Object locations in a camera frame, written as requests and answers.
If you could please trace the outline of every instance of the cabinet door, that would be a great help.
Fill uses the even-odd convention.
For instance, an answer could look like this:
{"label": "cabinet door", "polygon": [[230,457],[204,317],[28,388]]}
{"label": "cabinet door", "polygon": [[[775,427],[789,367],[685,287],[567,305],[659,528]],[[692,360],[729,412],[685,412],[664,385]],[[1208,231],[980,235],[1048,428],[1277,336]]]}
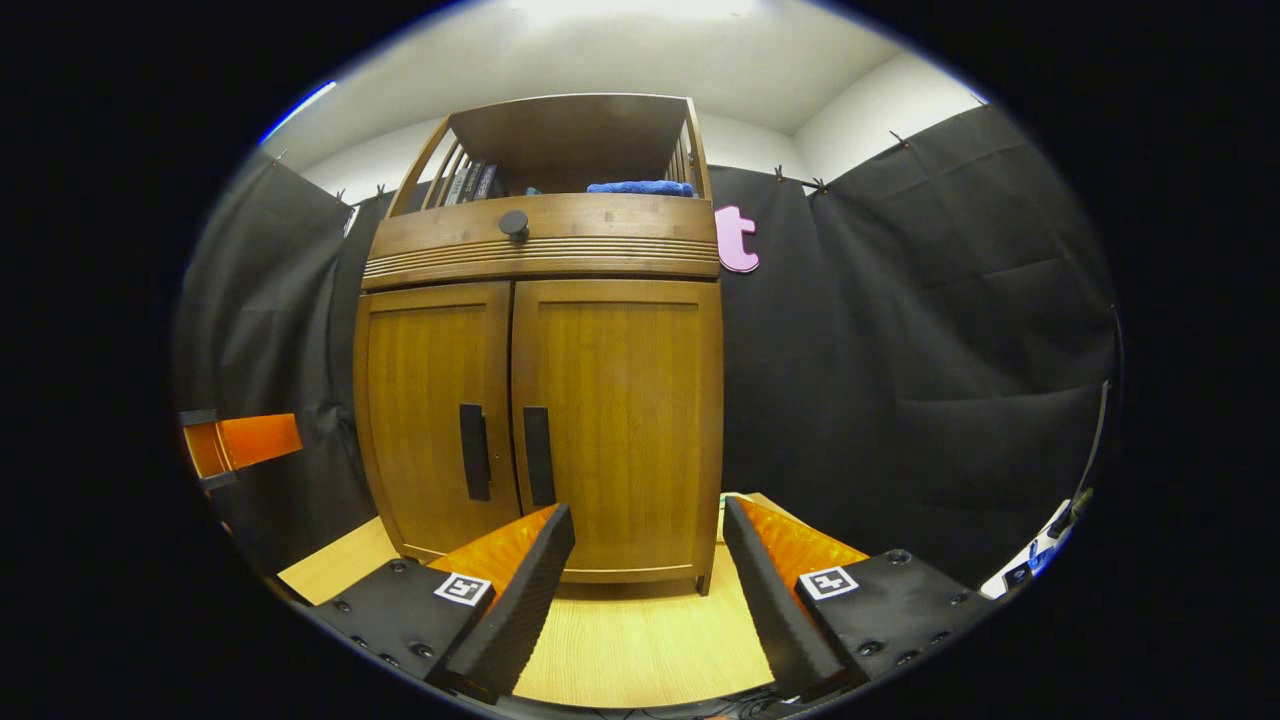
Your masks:
{"label": "cabinet door", "polygon": [[[509,304],[506,282],[361,297],[361,454],[378,511],[406,555],[430,560],[520,518],[507,405]],[[483,421],[463,418],[476,409],[462,405],[479,405]],[[489,498],[477,500],[484,443]]]}
{"label": "cabinet door", "polygon": [[[709,573],[722,357],[716,283],[516,283],[511,410],[520,492],[526,510],[568,503],[577,543],[566,582]],[[540,468],[548,447],[549,484]]]}

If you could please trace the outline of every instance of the black door handle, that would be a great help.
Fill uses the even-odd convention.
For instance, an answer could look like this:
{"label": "black door handle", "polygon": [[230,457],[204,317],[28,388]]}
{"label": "black door handle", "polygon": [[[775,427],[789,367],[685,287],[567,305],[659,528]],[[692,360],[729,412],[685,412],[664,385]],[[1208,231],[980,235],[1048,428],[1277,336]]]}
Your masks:
{"label": "black door handle", "polygon": [[552,478],[552,430],[545,407],[525,407],[525,460],[534,505],[556,505]]}
{"label": "black door handle", "polygon": [[462,430],[462,469],[467,477],[467,497],[489,500],[489,434],[484,428],[484,410],[479,405],[458,405]]}

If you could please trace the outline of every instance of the white wall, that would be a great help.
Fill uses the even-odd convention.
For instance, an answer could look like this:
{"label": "white wall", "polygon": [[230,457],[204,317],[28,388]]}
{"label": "white wall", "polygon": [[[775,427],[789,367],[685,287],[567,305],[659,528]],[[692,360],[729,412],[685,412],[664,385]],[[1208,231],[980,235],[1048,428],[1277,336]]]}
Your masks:
{"label": "white wall", "polygon": [[[348,147],[300,174],[330,193],[346,188],[342,200],[351,205],[376,195],[379,183],[385,184],[388,192],[394,192],[440,119],[403,127]],[[795,141],[780,132],[705,113],[698,114],[698,124],[710,165],[772,173],[773,167],[781,164],[787,177],[810,177]],[[443,155],[443,149],[435,152],[422,172],[424,178],[435,176]],[[284,163],[288,164],[288,155]]]}
{"label": "white wall", "polygon": [[809,178],[809,164],[795,140],[781,132],[705,113],[698,113],[698,126],[703,131],[708,165],[769,174],[773,174],[774,167],[782,165],[782,174],[787,177]]}
{"label": "white wall", "polygon": [[970,92],[923,58],[902,53],[837,95],[796,132],[795,143],[812,173],[831,182],[896,145],[890,131],[906,138],[977,108]]}
{"label": "white wall", "polygon": [[[378,195],[379,183],[387,186],[387,192],[396,192],[422,150],[422,143],[431,137],[442,119],[433,118],[380,135],[321,160],[300,174],[330,193],[346,188],[342,200],[348,205]],[[428,179],[435,177],[444,152],[435,155],[422,172]],[[288,155],[284,156],[284,163],[288,164]]]}

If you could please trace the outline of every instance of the black fabric backdrop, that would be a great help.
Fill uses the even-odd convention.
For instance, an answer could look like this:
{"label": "black fabric backdrop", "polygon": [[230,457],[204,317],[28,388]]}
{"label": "black fabric backdrop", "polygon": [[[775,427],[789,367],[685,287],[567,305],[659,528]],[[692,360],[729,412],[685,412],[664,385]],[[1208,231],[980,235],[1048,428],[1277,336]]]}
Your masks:
{"label": "black fabric backdrop", "polygon": [[[722,273],[724,489],[767,496],[859,550],[905,547],[978,585],[1079,482],[1114,365],[1102,249],[998,111],[945,120],[829,193],[712,168],[755,220]],[[416,188],[421,204],[426,183]],[[390,193],[349,208],[257,156],[188,270],[180,410],[296,413],[305,448],[215,492],[275,573],[376,511],[352,401],[364,259]]]}
{"label": "black fabric backdrop", "polygon": [[352,208],[265,154],[210,218],[175,327],[178,410],[221,418],[293,413],[303,448],[212,492],[248,560],[274,574],[376,515],[352,397],[365,256],[390,196]]}
{"label": "black fabric backdrop", "polygon": [[978,585],[1071,496],[1115,340],[1102,246],[977,108],[805,197],[712,169],[756,223],[722,273],[724,489]]}

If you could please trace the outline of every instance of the blue towel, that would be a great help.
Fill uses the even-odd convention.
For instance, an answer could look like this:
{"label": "blue towel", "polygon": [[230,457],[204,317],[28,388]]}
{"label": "blue towel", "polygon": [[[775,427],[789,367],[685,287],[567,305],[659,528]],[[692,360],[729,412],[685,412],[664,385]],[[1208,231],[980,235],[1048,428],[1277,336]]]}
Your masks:
{"label": "blue towel", "polygon": [[694,186],[673,181],[603,182],[586,186],[588,192],[637,192],[641,195],[676,195],[692,197]]}

